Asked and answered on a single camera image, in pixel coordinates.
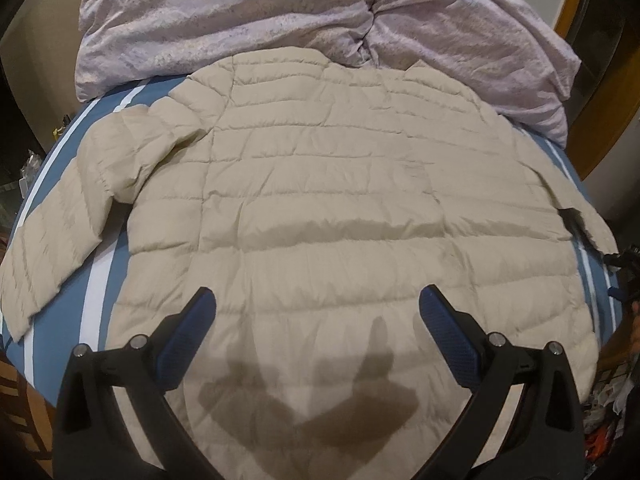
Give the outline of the person right hand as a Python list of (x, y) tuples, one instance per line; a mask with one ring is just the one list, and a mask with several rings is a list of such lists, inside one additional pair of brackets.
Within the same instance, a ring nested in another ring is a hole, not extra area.
[(639, 353), (640, 347), (640, 318), (639, 303), (635, 301), (623, 315), (611, 339), (600, 351), (598, 370), (610, 370), (620, 363), (630, 360)]

